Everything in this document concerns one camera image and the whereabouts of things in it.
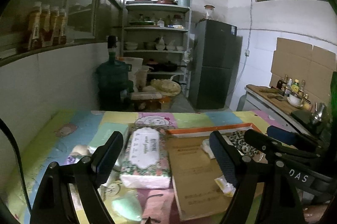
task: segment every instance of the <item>bottle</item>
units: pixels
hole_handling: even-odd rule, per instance
[[[157,22],[157,25],[159,25],[160,27],[164,27],[165,26],[164,20],[160,18],[160,20]]]
[[[300,81],[298,79],[295,79],[295,81],[292,84],[292,90],[295,93],[298,93],[299,86],[300,86]]]
[[[59,16],[56,20],[55,35],[53,36],[53,45],[59,45],[61,43],[61,36],[64,35],[66,20],[67,16],[65,9],[61,8]]]
[[[282,84],[284,83],[284,78],[280,78],[276,84],[276,88],[277,89],[281,89],[282,88]]]
[[[50,25],[49,25],[49,34],[48,39],[52,41],[53,45],[56,45],[56,41],[54,42],[55,36],[58,37],[58,30],[56,28],[57,19],[59,17],[59,7],[51,7],[50,8]]]
[[[59,44],[65,45],[67,43],[67,37],[65,36],[65,25],[67,23],[67,13],[64,8],[60,9],[60,32],[59,32]]]
[[[41,16],[41,2],[35,2],[32,11],[29,13],[28,31],[25,42],[28,43],[27,50],[35,50],[42,47],[39,38]]]
[[[46,46],[44,42],[48,40],[49,36],[49,25],[50,25],[50,9],[49,5],[41,5],[41,15],[40,15],[40,39],[42,46]]]
[[[96,69],[100,110],[122,111],[130,105],[129,65],[116,60],[116,37],[108,37],[109,60]]]
[[[298,91],[298,94],[300,96],[304,95],[304,87],[305,87],[305,80],[302,80],[299,86],[299,91]]]
[[[172,25],[171,16],[168,15],[166,18],[166,26]]]
[[[291,90],[291,84],[292,84],[292,79],[289,78],[289,81],[285,86],[285,92],[284,92],[284,95],[287,96],[287,97],[289,97],[289,95],[291,93],[291,91],[290,91]]]

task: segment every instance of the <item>condiment bottle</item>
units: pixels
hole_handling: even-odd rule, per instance
[[[276,84],[276,88],[281,89],[283,83],[284,83],[284,78],[280,78]]]
[[[67,13],[64,8],[60,9],[60,32],[59,32],[59,44],[65,45],[67,43],[67,37],[65,36],[65,25],[67,23]]]
[[[292,90],[295,93],[298,93],[299,86],[300,86],[300,81],[298,79],[295,79],[295,81],[292,84]]]
[[[28,31],[25,35],[25,43],[28,43],[28,51],[42,47],[41,40],[39,39],[40,16],[41,2],[35,2],[32,11],[28,15]]]
[[[302,80],[299,86],[298,94],[303,96],[304,95],[304,87],[305,87],[305,80]]]
[[[292,84],[292,79],[289,78],[288,84],[285,86],[285,92],[284,94],[286,96],[289,96],[289,94],[291,93],[290,89],[291,89],[291,84]]]
[[[50,9],[49,5],[41,5],[41,16],[40,16],[40,39],[42,46],[45,41],[50,41],[49,38],[49,25],[50,25]]]
[[[57,26],[57,19],[59,17],[59,7],[51,7],[50,8],[50,25],[49,25],[49,35],[48,37],[50,41],[53,41],[53,45],[56,45],[56,41],[58,42],[58,39],[54,39],[55,37],[58,37],[58,30],[56,28]]]

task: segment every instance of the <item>plastic container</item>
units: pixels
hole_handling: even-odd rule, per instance
[[[130,105],[129,65],[116,57],[116,37],[108,38],[109,61],[96,69],[100,110],[123,111]]]
[[[136,86],[138,88],[146,87],[147,74],[150,68],[147,65],[142,65],[142,67],[136,73]]]

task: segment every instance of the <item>cardboard box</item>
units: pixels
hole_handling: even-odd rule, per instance
[[[336,54],[300,41],[277,38],[270,86],[287,74],[292,80],[306,81],[305,93],[315,102],[329,103],[330,82],[336,71]]]
[[[174,137],[166,141],[172,171],[172,181],[180,220],[202,218],[227,210],[231,197],[220,190],[214,179],[222,176],[216,159],[200,148],[212,131],[221,134],[260,130],[252,123],[168,130]],[[262,193],[263,183],[257,184],[255,196]]]

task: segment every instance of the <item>refrigerator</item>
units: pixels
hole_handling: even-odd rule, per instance
[[[240,52],[237,27],[213,20],[197,23],[188,99],[195,109],[221,109]]]

